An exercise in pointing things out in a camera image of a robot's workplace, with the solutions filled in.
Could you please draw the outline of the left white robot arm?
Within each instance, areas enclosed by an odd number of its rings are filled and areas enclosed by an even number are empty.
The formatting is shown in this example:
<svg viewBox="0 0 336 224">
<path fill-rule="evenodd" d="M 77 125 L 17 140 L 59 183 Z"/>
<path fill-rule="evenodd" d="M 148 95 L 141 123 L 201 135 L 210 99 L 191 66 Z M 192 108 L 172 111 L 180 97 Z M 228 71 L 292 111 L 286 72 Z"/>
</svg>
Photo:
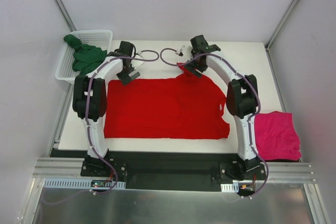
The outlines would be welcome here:
<svg viewBox="0 0 336 224">
<path fill-rule="evenodd" d="M 94 70 L 75 78 L 72 108 L 86 129 L 88 156 L 97 159 L 92 168 L 99 176 L 105 176 L 111 171 L 111 163 L 104 159 L 108 147 L 103 132 L 108 83 L 117 77 L 126 85 L 139 77 L 138 72 L 134 73 L 135 67 L 132 64 L 136 55 L 135 45 L 122 41 L 119 48 L 108 53 L 106 59 Z"/>
</svg>

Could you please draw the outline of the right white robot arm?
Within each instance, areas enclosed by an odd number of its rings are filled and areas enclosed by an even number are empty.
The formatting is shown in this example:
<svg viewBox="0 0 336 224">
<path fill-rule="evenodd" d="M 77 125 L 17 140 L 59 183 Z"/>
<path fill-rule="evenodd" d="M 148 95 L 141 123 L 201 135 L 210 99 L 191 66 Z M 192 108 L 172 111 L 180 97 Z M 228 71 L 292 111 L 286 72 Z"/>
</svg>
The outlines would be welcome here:
<svg viewBox="0 0 336 224">
<path fill-rule="evenodd" d="M 240 73 L 216 45 L 210 45 L 203 35 L 195 36 L 191 42 L 191 59 L 184 67 L 199 76 L 211 68 L 227 85 L 226 107 L 234 117 L 238 149 L 236 160 L 225 169 L 231 179 L 244 180 L 260 166 L 256 148 L 255 116 L 260 112 L 257 79 L 253 74 Z"/>
</svg>

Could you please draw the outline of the red t shirt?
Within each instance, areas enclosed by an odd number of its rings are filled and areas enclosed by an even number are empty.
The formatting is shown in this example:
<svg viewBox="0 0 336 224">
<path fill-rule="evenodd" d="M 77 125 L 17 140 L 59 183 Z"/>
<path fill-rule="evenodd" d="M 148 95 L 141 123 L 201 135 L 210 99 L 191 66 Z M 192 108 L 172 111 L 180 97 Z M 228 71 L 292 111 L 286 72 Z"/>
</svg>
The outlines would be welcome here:
<svg viewBox="0 0 336 224">
<path fill-rule="evenodd" d="M 223 91 L 205 75 L 180 70 L 175 78 L 110 81 L 105 138 L 228 138 Z"/>
</svg>

